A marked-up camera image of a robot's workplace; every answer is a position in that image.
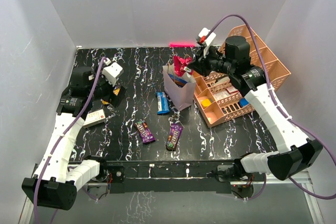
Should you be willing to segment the blue burts chips bag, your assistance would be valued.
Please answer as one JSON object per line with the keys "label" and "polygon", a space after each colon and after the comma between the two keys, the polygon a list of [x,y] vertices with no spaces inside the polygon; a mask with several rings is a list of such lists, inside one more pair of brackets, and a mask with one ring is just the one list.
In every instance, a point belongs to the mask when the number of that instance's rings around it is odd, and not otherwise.
{"label": "blue burts chips bag", "polygon": [[182,78],[176,77],[172,74],[169,74],[171,80],[180,88],[184,87],[188,82],[183,80]]}

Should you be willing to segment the yellow m&m's bag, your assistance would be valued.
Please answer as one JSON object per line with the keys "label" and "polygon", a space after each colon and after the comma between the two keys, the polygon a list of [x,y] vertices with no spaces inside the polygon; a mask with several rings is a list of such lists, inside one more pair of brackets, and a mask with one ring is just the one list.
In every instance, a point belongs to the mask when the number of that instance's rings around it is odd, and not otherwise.
{"label": "yellow m&m's bag", "polygon": [[[114,89],[114,91],[113,91],[113,93],[114,93],[115,95],[118,95],[119,92],[120,92],[120,88],[116,88],[116,89]],[[101,102],[102,102],[103,105],[110,105],[110,103],[109,103],[108,101],[101,100]]]}

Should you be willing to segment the red himalaya snack packet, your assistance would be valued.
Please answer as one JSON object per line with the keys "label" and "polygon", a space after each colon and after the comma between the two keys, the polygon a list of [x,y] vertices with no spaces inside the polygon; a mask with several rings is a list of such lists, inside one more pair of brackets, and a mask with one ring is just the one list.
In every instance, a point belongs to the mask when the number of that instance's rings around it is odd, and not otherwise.
{"label": "red himalaya snack packet", "polygon": [[192,58],[189,55],[185,55],[184,58],[179,56],[173,57],[174,63],[174,72],[178,77],[182,77],[186,72],[192,74],[193,70],[188,67],[188,64],[191,63]]}

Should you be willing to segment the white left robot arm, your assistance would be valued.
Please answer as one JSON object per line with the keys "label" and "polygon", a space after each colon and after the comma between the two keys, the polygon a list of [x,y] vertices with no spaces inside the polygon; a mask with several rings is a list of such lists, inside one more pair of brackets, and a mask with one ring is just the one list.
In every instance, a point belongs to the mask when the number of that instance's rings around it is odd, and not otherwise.
{"label": "white left robot arm", "polygon": [[91,179],[98,182],[108,177],[108,168],[101,158],[90,157],[73,170],[68,164],[76,138],[83,128],[95,100],[104,100],[117,107],[125,88],[114,93],[123,68],[117,63],[102,67],[74,68],[68,86],[61,94],[56,110],[54,131],[48,147],[31,178],[24,178],[22,190],[38,206],[69,210],[77,192]]}

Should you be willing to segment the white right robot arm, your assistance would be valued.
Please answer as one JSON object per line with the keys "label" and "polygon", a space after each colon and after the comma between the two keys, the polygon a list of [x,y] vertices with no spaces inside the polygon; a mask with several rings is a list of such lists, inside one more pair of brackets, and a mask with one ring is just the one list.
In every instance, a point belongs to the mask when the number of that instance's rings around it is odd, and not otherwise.
{"label": "white right robot arm", "polygon": [[224,54],[209,46],[205,37],[201,37],[198,44],[201,50],[188,67],[204,77],[212,71],[228,75],[233,87],[256,110],[276,143],[277,151],[245,154],[235,159],[226,173],[240,180],[247,180],[253,173],[273,174],[285,180],[311,166],[322,145],[309,139],[288,116],[281,114],[283,107],[276,100],[267,71],[251,64],[250,44],[246,39],[227,37]]}

